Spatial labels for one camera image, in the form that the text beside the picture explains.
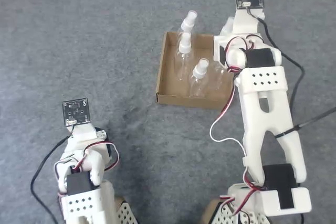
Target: clear plastic bottle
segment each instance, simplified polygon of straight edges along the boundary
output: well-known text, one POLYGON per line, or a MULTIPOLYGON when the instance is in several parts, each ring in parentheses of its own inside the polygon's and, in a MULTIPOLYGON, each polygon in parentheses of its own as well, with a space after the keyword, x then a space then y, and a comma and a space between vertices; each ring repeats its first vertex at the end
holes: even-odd
POLYGON ((209 88, 212 90, 218 90, 225 80, 225 73, 227 70, 224 66, 218 61, 212 61, 208 68, 209 75, 209 88))
POLYGON ((207 92, 208 75, 207 68, 209 61, 207 59, 201 59, 195 66, 193 72, 189 77, 189 96, 203 98, 207 92))
POLYGON ((177 44, 181 41, 182 33, 192 33, 192 29, 195 26, 195 19, 197 18, 197 12, 190 10, 183 20, 180 28, 178 29, 177 44))
POLYGON ((180 81, 188 80, 194 64, 194 54, 191 48, 191 34, 182 33, 177 54, 174 57, 174 71, 180 81))

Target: cardboard box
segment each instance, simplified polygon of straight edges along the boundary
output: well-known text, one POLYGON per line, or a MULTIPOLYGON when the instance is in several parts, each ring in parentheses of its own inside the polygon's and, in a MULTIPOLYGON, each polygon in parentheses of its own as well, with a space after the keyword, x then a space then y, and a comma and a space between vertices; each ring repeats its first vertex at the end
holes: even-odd
MULTIPOLYGON (((216 92, 210 91, 205 98, 190 98, 186 96, 188 82, 181 83, 174 73, 174 56, 177 51, 177 33, 166 32, 162 44, 158 82, 156 84, 156 101, 160 104, 200 107, 206 109, 221 109, 227 103, 233 85, 233 74, 227 73, 222 87, 216 92)), ((210 62, 214 55, 214 36, 196 35, 192 41, 196 65, 201 58, 210 62)))

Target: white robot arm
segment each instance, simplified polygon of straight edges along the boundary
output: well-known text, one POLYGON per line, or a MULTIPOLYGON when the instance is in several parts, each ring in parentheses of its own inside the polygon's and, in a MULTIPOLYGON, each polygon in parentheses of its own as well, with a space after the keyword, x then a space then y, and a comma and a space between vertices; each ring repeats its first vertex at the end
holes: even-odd
POLYGON ((63 102, 65 125, 70 132, 67 147, 54 170, 59 199, 67 224, 137 224, 126 202, 115 199, 112 184, 103 180, 104 171, 119 161, 115 145, 106 132, 90 123, 88 100, 63 102), (110 163, 112 146, 116 152, 110 163))
POLYGON ((214 60, 236 73, 234 82, 245 129, 243 164, 255 182, 246 183, 244 179, 245 183, 230 187, 213 221, 208 223, 222 221, 223 216, 224 220, 236 214, 238 217, 240 211, 255 216, 255 223, 267 223, 257 217, 309 212, 311 201, 308 190, 299 186, 307 174, 297 131, 277 138, 286 164, 263 166, 261 162, 266 131, 278 135, 293 128, 288 86, 281 51, 265 44, 257 30, 256 17, 265 18, 263 0, 236 1, 236 16, 229 18, 220 35, 214 37, 214 60), (266 101, 266 108, 261 101, 266 101))

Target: white wire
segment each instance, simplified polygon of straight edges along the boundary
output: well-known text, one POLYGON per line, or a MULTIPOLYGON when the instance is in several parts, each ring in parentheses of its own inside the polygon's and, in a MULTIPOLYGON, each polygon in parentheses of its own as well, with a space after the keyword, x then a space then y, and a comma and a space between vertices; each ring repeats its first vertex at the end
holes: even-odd
POLYGON ((221 139, 221 140, 217 140, 217 139, 215 139, 215 138, 212 136, 212 129, 213 129, 213 127, 214 127, 215 124, 216 124, 216 123, 217 123, 217 122, 224 116, 224 114, 226 113, 226 111, 228 110, 228 108, 230 107, 230 105, 231 105, 231 103, 232 103, 233 96, 234 96, 234 93, 235 93, 235 89, 236 89, 236 87, 234 86, 234 87, 233 87, 233 91, 232 91, 233 94, 232 94, 232 96, 230 97, 230 100, 229 100, 229 102, 228 102, 228 104, 227 104, 226 109, 219 115, 219 117, 218 117, 218 118, 215 120, 215 122, 213 122, 213 124, 211 125, 210 130, 209 130, 209 135, 210 135, 210 138, 211 138, 213 141, 217 142, 217 143, 225 142, 225 141, 227 141, 227 140, 233 140, 233 141, 235 141, 237 144, 239 144, 240 148, 242 148, 243 153, 244 153, 244 157, 246 157, 245 149, 244 149, 244 147, 243 147, 243 145, 241 144, 240 141, 236 140, 236 139, 233 138, 233 137, 227 137, 227 138, 224 138, 224 139, 221 139))
POLYGON ((118 150, 117 150, 117 147, 115 146, 115 144, 113 144, 113 143, 111 143, 111 142, 97 143, 97 144, 95 144, 95 145, 93 145, 93 146, 91 146, 91 147, 94 147, 94 146, 97 146, 97 145, 100 145, 100 144, 110 144, 110 145, 113 146, 113 148, 114 148, 114 150, 115 150, 115 152, 116 152, 116 154, 117 154, 117 161, 116 161, 116 163, 115 163, 110 169, 115 168, 115 167, 117 166, 118 162, 119 162, 119 159, 120 159, 120 156, 119 156, 119 152, 118 152, 118 150))
MULTIPOLYGON (((94 146, 101 145, 101 144, 110 144, 110 145, 112 145, 113 148, 114 148, 114 150, 115 150, 115 152, 116 152, 116 154, 117 154, 117 161, 116 161, 116 163, 109 169, 109 170, 111 170, 111 169, 113 169, 113 168, 116 167, 116 165, 118 164, 119 159, 120 159, 119 152, 118 152, 117 147, 115 146, 115 144, 113 144, 113 143, 111 143, 111 142, 106 142, 106 141, 104 141, 103 143, 99 143, 99 142, 97 142, 97 143, 94 143, 94 144, 93 144, 92 146, 90 146, 89 148, 87 148, 86 151, 89 150, 90 148, 94 147, 94 146)), ((77 165, 75 166, 74 169, 77 169, 77 168, 78 168, 78 167, 77 167, 78 164, 79 164, 79 163, 82 163, 82 162, 84 161, 84 159, 86 158, 86 156, 87 156, 87 153, 84 153, 83 158, 77 163, 77 165)))
MULTIPOLYGON (((241 144, 240 141, 236 140, 236 139, 233 138, 233 137, 227 137, 227 138, 224 138, 224 139, 221 139, 221 140, 217 140, 217 139, 215 139, 215 138, 212 136, 212 129, 213 129, 213 127, 214 127, 215 124, 216 124, 216 123, 217 123, 217 122, 224 116, 224 114, 226 113, 226 111, 229 109, 229 107, 230 107, 230 105, 231 105, 231 103, 232 103, 232 100, 233 100, 234 93, 235 93, 235 86, 233 87, 233 93, 232 93, 232 96, 230 97, 230 100, 229 100, 229 102, 228 102, 228 104, 227 104, 226 109, 219 115, 219 117, 218 117, 218 118, 215 120, 215 122, 213 122, 213 124, 211 125, 210 130, 209 130, 209 135, 210 135, 211 139, 212 139, 213 141, 217 142, 217 143, 225 142, 225 141, 227 141, 227 140, 233 140, 233 141, 235 141, 237 144, 239 144, 241 150, 243 151, 243 153, 244 153, 244 157, 246 157, 246 151, 245 151, 245 148, 243 147, 243 145, 241 144)), ((247 171, 248 171, 248 167, 246 166, 246 167, 245 167, 245 170, 244 170, 244 172, 243 172, 243 182, 245 183, 245 185, 246 185, 248 188, 252 189, 252 187, 245 181, 245 175, 246 175, 247 171)))
POLYGON ((67 162, 69 162, 70 160, 73 160, 73 161, 75 161, 76 163, 78 162, 78 160, 77 159, 75 159, 74 157, 73 157, 73 155, 74 154, 71 154, 71 155, 69 155, 69 156, 67 156, 67 157, 65 157, 65 158, 62 158, 62 159, 60 159, 59 161, 57 161, 56 163, 54 163, 54 172, 55 172, 55 177, 56 177, 56 179, 58 180, 58 174, 57 174, 57 170, 56 170, 56 166, 58 165, 58 164, 60 164, 60 163, 67 163, 67 162))

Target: bottle cap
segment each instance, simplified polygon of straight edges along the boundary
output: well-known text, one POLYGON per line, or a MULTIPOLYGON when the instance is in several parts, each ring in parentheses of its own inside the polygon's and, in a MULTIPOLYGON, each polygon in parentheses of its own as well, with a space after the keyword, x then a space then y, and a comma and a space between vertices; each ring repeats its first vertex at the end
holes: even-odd
POLYGON ((194 70, 193 70, 193 76, 198 78, 198 79, 202 79, 205 77, 207 69, 209 66, 209 61, 207 59, 200 59, 200 61, 198 62, 198 64, 195 66, 194 70))
POLYGON ((179 44, 179 51, 183 54, 188 54, 191 52, 191 34, 182 33, 181 41, 179 44))
POLYGON ((181 24, 182 31, 190 33, 195 26, 195 19, 197 18, 197 12, 190 10, 181 24))

